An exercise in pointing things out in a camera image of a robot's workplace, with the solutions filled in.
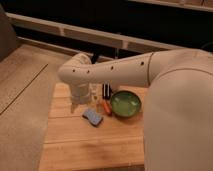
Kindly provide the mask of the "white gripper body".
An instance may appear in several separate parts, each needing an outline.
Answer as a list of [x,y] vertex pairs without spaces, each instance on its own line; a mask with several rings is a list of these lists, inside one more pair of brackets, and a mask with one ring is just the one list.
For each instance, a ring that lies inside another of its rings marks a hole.
[[91,101],[89,84],[70,85],[70,99],[74,104],[86,104]]

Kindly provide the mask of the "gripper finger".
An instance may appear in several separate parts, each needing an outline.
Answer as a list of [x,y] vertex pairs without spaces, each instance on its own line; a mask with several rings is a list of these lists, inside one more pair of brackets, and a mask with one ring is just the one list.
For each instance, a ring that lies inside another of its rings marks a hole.
[[71,103],[71,104],[70,104],[70,113],[71,113],[71,114],[73,114],[73,113],[74,113],[75,108],[76,108],[76,104]]

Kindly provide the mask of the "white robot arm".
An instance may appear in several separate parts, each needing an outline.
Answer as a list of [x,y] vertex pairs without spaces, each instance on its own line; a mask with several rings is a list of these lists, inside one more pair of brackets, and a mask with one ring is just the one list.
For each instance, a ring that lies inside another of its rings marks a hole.
[[91,83],[146,87],[145,171],[213,171],[213,54],[176,49],[93,64],[79,53],[64,63],[71,99],[89,97]]

